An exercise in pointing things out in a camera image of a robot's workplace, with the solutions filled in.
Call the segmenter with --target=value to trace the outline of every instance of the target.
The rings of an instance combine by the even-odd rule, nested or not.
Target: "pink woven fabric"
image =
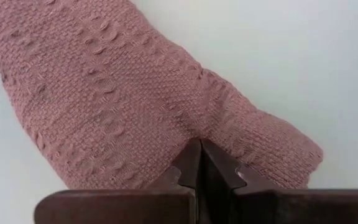
[[[0,0],[0,76],[71,189],[144,187],[195,137],[286,188],[305,187],[322,160],[127,0]]]

